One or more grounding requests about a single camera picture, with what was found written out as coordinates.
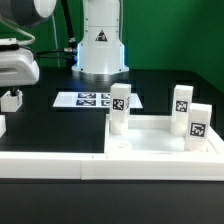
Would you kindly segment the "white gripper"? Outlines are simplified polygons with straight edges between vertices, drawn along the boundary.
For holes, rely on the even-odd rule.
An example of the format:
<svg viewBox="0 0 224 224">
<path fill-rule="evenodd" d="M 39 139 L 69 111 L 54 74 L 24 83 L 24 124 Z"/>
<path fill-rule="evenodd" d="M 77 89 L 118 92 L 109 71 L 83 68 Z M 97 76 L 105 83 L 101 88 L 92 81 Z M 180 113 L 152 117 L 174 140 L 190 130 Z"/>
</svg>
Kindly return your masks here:
<svg viewBox="0 0 224 224">
<path fill-rule="evenodd" d="M 39 80 L 39 67 L 34 54 L 21 47 L 0 47 L 0 86 L 10 88 L 12 97 L 18 96 L 17 86 L 33 85 Z"/>
</svg>

